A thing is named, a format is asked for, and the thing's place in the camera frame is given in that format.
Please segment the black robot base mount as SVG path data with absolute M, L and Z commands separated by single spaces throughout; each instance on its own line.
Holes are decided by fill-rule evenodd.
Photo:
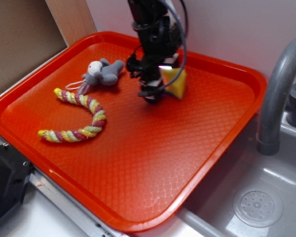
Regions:
M 0 145 L 0 223 L 22 204 L 32 163 L 9 143 Z

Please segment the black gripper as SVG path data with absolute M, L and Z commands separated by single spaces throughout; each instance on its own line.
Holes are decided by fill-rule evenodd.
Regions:
M 129 0 L 133 30 L 137 33 L 140 45 L 127 61 L 127 70 L 132 78 L 141 82 L 138 96 L 149 104 L 158 103 L 164 89 L 160 73 L 180 69 L 177 49 L 182 43 L 176 13 L 171 1 Z

